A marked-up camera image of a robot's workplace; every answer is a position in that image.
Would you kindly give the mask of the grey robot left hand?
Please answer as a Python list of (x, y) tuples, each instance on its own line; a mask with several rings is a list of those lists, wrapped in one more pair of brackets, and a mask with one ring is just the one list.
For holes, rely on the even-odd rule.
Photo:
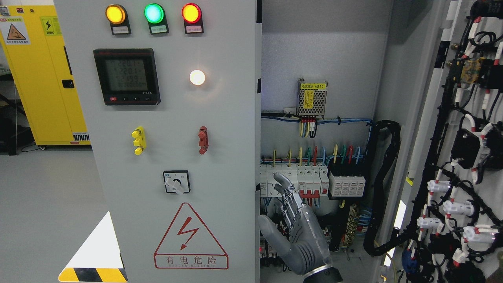
[(289, 238), (283, 236), (266, 215), (257, 217), (260, 232), (295, 274), (308, 277), (333, 268), (329, 246), (311, 206), (303, 203), (286, 176), (274, 173), (273, 177), (277, 181), (275, 190), (282, 196), (281, 211), (289, 229)]

